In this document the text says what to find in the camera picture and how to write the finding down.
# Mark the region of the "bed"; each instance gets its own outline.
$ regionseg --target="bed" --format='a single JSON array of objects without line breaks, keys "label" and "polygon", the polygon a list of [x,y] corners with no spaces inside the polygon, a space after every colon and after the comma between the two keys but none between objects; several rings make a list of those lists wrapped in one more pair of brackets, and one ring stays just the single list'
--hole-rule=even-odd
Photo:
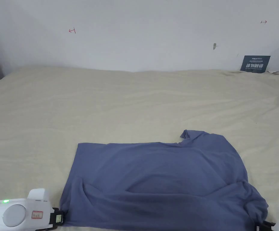
[{"label": "bed", "polygon": [[268,73],[22,68],[0,80],[0,200],[40,187],[57,207],[78,143],[180,142],[184,129],[224,135],[276,221],[279,75]]}]

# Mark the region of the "white label sticker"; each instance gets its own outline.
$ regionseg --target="white label sticker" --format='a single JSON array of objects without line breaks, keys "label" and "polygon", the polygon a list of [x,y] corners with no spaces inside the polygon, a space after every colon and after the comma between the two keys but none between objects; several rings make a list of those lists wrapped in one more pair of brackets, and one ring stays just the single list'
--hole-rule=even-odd
[{"label": "white label sticker", "polygon": [[61,215],[57,215],[56,216],[56,223],[59,223],[62,221],[62,216]]},{"label": "white label sticker", "polygon": [[42,211],[33,211],[32,219],[42,219],[43,212]]}]

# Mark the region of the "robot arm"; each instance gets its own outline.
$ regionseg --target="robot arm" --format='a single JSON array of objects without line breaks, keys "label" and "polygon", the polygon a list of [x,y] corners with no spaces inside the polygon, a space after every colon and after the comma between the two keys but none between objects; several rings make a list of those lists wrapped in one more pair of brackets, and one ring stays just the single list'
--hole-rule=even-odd
[{"label": "robot arm", "polygon": [[27,198],[0,201],[0,231],[52,230],[63,222],[64,213],[52,208],[45,189],[33,189]]}]

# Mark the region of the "red arrow marking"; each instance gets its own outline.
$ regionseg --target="red arrow marking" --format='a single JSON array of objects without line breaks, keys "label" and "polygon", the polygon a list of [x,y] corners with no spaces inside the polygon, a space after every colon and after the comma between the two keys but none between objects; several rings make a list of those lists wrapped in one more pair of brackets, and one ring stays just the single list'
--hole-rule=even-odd
[{"label": "red arrow marking", "polygon": [[69,32],[70,33],[72,33],[72,31],[74,30],[74,33],[76,34],[76,32],[75,32],[75,29],[73,28],[73,29],[69,29]]}]

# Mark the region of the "blue t-shirt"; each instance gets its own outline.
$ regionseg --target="blue t-shirt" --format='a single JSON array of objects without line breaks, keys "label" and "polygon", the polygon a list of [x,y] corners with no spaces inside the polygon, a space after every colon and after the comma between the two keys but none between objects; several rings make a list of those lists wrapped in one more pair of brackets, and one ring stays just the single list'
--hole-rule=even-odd
[{"label": "blue t-shirt", "polygon": [[217,134],[180,143],[79,143],[60,200],[65,226],[117,230],[253,230],[267,203]]}]

